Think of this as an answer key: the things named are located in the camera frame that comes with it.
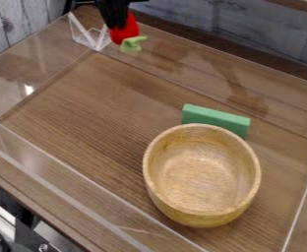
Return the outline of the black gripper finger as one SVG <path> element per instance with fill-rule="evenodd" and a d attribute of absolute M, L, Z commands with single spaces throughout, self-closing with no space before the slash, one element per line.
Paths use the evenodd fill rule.
<path fill-rule="evenodd" d="M 128 0 L 115 0 L 115 24 L 120 29 L 125 26 L 128 5 Z"/>
<path fill-rule="evenodd" d="M 100 14 L 108 28 L 112 29 L 116 25 L 113 3 L 111 2 L 111 0 L 95 0 L 95 4 L 100 10 Z"/>

